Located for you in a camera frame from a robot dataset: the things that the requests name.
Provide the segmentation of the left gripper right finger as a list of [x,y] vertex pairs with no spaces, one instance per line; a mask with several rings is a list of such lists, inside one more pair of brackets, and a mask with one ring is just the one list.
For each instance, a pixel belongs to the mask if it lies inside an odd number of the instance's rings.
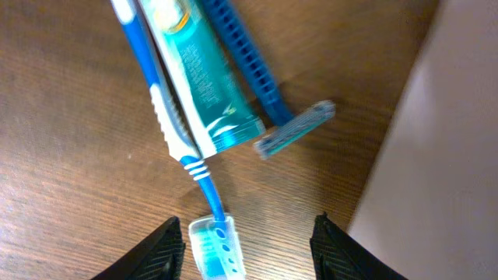
[[317,215],[310,249],[318,280],[407,280],[331,221]]

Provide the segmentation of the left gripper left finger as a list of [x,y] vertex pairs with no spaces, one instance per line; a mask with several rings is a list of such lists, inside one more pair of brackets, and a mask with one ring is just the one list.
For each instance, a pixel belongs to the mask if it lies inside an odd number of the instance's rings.
[[92,280],[179,280],[185,249],[180,219],[173,216]]

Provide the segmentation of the toothpaste tube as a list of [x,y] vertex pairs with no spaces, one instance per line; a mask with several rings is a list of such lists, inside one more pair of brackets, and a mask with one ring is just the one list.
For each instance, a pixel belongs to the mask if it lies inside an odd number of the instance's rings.
[[208,158],[265,133],[199,4],[139,3],[202,156]]

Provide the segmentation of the blue white toothbrush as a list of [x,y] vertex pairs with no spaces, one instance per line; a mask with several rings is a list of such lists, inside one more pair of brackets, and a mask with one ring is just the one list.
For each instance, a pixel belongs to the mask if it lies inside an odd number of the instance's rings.
[[198,183],[212,212],[188,227],[193,257],[201,277],[244,280],[244,258],[234,218],[224,211],[209,168],[184,127],[139,8],[132,0],[111,0],[111,4],[145,76],[170,156]]

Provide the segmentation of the blue disposable razor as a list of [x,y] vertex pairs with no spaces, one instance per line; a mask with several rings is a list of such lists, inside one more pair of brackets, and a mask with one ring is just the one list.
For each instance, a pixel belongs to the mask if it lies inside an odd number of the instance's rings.
[[229,0],[202,0],[205,13],[237,63],[243,77],[277,129],[255,142],[262,159],[275,155],[288,145],[335,116],[335,104],[322,100],[302,114],[291,113],[276,80]]

